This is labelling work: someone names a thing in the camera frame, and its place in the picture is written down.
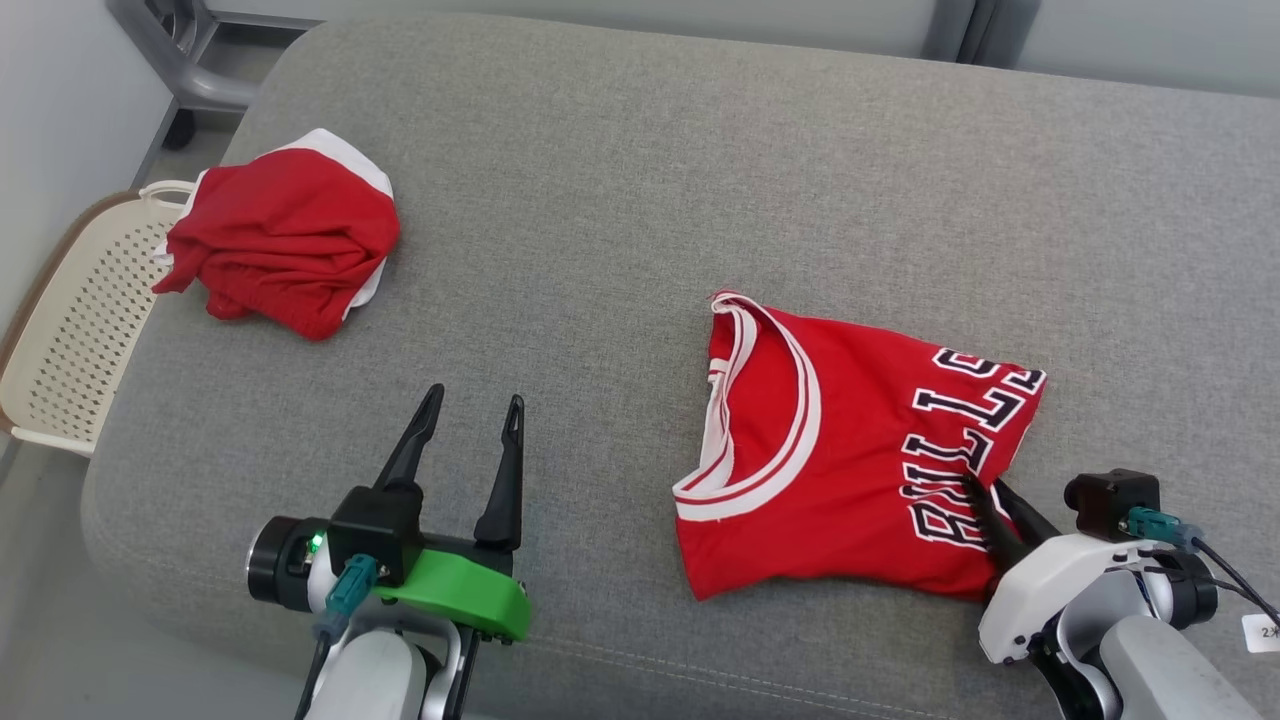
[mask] robotic arm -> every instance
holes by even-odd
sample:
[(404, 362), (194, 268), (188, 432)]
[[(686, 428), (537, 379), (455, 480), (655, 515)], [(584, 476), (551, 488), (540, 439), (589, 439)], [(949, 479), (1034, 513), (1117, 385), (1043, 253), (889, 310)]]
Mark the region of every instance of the robotic arm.
[(1219, 582), (1201, 530), (1160, 512), (1155, 477), (1076, 477), (1069, 536), (1002, 480), (995, 498), (965, 482), (1000, 571), (978, 625), (988, 660), (1029, 659), (1065, 720), (1261, 720), (1178, 632), (1213, 616)]
[(422, 489), (413, 478), (443, 400), (444, 386), (433, 386), (378, 480), (352, 488), (333, 516), (276, 516), (253, 541), (250, 593), (320, 616), (296, 720), (458, 720), (480, 643), (525, 639), (530, 602), (511, 577), (524, 400), (511, 398), (498, 477), (472, 541), (419, 532)]

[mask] folded red jersey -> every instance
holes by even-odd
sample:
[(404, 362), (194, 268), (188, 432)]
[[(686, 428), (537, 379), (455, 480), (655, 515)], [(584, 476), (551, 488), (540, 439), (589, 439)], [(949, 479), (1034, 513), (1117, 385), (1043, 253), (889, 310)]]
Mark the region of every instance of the folded red jersey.
[(673, 488), (694, 596), (836, 575), (980, 600), (960, 479), (1009, 469), (1044, 374), (732, 292), (712, 311), (701, 462)]
[(154, 290), (198, 278), (215, 318), (261, 313), (324, 340), (372, 297), (398, 236), (387, 176), (316, 129), (247, 165), (205, 170), (156, 250), (173, 270)]

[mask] white sticker with text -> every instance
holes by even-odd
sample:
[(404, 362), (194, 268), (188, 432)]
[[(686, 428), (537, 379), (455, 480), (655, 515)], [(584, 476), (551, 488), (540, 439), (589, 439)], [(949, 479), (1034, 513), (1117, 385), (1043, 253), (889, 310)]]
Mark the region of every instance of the white sticker with text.
[(1249, 652), (1280, 652), (1280, 628), (1266, 615), (1245, 615), (1244, 644)]

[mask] beige plastic basket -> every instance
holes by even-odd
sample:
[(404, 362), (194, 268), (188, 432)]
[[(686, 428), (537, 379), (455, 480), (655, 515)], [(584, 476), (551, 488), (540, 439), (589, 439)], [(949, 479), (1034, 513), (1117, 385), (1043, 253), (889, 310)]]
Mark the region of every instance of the beige plastic basket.
[(0, 343), (0, 430), (93, 455), (133, 343), (168, 270), (151, 261), (195, 186), (120, 192), (72, 223)]

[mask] gray table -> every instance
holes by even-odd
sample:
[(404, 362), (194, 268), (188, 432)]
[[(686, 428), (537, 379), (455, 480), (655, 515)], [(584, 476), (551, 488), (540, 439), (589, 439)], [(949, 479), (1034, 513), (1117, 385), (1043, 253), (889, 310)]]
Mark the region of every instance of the gray table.
[[(403, 238), (332, 341), (161, 297), (84, 493), (90, 548), (159, 625), (300, 667), (250, 600), (271, 515), (371, 480), (448, 386), (422, 527), (466, 534), (506, 400), (527, 407), (531, 642), (486, 648), (503, 717), (1047, 717), (980, 609), (860, 582), (696, 603), (669, 486), (695, 466), (707, 296), (1042, 368), (1009, 480), (1062, 527), (1078, 471), (1166, 506), (1280, 598), (1280, 104), (492, 17), (358, 22), (285, 53), (229, 163), (325, 127), (392, 178)], [(1239, 615), (1189, 637), (1268, 717)]]

